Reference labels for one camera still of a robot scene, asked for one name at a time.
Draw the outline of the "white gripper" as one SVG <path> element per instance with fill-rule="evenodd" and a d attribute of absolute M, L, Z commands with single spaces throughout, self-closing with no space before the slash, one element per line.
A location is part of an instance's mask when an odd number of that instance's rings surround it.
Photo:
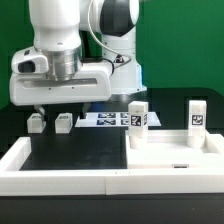
<path fill-rule="evenodd" d="M 45 120 L 41 105 L 84 103 L 79 117 L 86 119 L 90 102 L 107 101 L 111 97 L 111 63 L 84 63 L 81 70 L 68 81 L 53 81 L 41 74 L 19 75 L 10 79 L 10 100 L 17 106 L 35 105 L 34 109 Z"/>

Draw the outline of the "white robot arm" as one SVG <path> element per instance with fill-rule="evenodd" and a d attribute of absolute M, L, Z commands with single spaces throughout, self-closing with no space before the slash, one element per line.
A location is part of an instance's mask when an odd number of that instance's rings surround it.
<path fill-rule="evenodd" d="M 10 100 L 46 104 L 126 98 L 143 92 L 136 61 L 139 0 L 29 0 L 33 45 L 11 62 Z"/>

